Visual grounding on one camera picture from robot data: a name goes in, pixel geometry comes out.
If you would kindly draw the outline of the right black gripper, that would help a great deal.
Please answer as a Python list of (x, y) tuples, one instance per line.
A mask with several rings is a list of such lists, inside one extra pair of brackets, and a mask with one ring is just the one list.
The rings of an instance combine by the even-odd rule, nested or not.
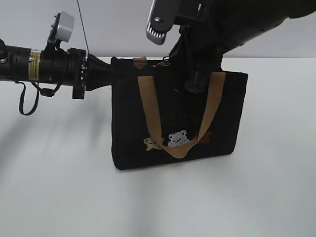
[(193, 45), (189, 41), (190, 27), (180, 27), (180, 38), (169, 53), (169, 62), (176, 65), (189, 75), (184, 88), (194, 94), (201, 93), (208, 87), (213, 72), (222, 72), (222, 56), (209, 56), (193, 52)]

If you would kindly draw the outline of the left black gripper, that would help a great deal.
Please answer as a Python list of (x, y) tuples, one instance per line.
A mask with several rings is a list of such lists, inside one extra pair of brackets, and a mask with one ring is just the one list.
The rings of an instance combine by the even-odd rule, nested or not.
[(115, 85), (124, 78), (124, 74), (92, 54), (88, 54), (85, 70), (85, 90)]

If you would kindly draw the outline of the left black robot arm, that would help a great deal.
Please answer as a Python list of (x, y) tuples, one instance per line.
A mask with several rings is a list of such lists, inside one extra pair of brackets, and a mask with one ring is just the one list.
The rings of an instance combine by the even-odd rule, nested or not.
[(123, 72), (115, 70), (83, 49), (62, 50), (61, 41), (48, 43), (45, 50), (6, 45), (0, 42), (0, 79), (30, 82), (42, 96), (53, 97), (61, 86), (72, 87), (72, 98), (85, 92), (114, 85)]

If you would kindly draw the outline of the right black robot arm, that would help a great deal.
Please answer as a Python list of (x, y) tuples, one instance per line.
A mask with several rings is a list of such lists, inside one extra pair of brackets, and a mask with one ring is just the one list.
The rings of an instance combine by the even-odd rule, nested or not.
[(221, 71), (225, 53), (315, 10), (314, 0), (206, 0), (199, 19), (181, 25), (170, 61), (187, 66), (186, 90), (203, 92), (210, 74)]

